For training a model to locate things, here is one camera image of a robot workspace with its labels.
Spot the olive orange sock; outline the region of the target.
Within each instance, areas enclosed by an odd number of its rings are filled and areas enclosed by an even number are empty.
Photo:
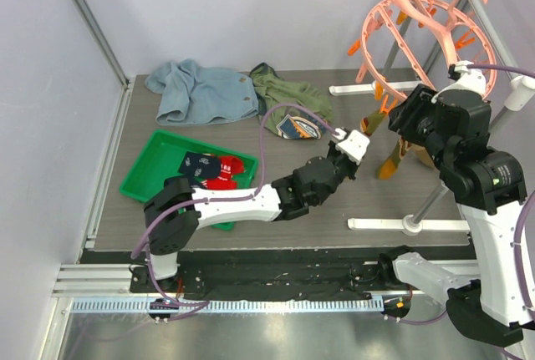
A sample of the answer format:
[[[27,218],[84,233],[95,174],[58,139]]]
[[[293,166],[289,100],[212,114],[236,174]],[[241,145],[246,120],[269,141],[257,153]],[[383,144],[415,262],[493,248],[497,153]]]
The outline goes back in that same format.
[[[383,112],[380,109],[372,112],[369,115],[364,116],[360,120],[360,131],[366,136],[371,137],[386,117],[387,113]]]
[[[405,158],[407,152],[411,148],[411,143],[403,138],[399,138],[396,146],[380,165],[376,171],[376,176],[380,180],[388,180],[399,169],[400,162]]]

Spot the red snowflake sock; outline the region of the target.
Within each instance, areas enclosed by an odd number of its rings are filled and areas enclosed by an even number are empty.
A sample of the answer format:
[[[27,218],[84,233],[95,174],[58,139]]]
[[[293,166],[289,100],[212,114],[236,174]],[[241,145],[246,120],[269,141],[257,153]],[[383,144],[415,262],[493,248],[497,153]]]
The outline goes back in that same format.
[[[199,180],[193,176],[189,176],[188,180],[191,187],[196,189],[207,190],[235,190],[237,188],[237,182],[234,180],[225,180],[221,178]]]
[[[231,180],[234,175],[240,175],[245,170],[243,161],[236,156],[224,155],[218,159],[221,166],[218,178],[221,180]]]

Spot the navy santa sock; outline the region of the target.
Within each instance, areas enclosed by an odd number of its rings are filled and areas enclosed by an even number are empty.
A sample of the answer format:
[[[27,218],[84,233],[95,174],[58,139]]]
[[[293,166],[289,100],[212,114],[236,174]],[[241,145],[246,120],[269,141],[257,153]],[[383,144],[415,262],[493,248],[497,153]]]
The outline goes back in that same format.
[[[221,161],[213,155],[186,152],[178,172],[204,180],[217,178],[221,173]]]

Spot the brown ribbed sock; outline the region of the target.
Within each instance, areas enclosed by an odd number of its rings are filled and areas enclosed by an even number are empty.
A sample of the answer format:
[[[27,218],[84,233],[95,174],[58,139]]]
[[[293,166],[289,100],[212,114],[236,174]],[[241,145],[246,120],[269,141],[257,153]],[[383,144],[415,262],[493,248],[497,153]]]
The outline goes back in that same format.
[[[435,168],[433,159],[430,157],[430,155],[427,153],[424,147],[419,146],[419,145],[413,145],[412,150],[415,152],[416,157],[423,165],[431,169]]]

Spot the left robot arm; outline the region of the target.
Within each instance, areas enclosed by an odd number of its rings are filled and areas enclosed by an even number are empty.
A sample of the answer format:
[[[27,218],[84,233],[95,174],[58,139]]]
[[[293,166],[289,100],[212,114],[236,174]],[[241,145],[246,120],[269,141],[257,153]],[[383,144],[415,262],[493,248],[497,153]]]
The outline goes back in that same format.
[[[169,292],[178,281],[178,252],[206,226],[238,221],[291,221],[322,205],[346,179],[353,180],[366,143],[329,143],[329,152],[313,157],[291,175],[256,189],[195,190],[178,177],[144,207],[146,233],[133,255],[148,251],[149,282]]]

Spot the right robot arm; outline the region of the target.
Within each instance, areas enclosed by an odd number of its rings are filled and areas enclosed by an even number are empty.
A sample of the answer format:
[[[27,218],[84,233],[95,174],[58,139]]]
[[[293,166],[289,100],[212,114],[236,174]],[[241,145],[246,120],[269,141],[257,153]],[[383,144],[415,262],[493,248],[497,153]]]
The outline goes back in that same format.
[[[519,161],[488,145],[491,106],[467,89],[419,84],[390,111],[388,128],[424,147],[469,226],[478,278],[453,274],[407,246],[379,258],[382,286],[410,285],[439,302],[466,338],[509,347],[534,327],[527,253],[517,225],[527,189]]]

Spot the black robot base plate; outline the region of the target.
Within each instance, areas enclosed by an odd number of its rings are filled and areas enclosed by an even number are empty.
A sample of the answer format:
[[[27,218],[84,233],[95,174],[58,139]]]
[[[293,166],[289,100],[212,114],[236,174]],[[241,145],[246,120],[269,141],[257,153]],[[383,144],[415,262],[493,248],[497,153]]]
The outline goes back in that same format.
[[[391,261],[408,246],[381,248],[182,251],[177,273],[157,284],[144,256],[85,251],[84,265],[124,264],[132,293],[164,291],[193,301],[342,301],[369,299],[373,291],[401,289]]]

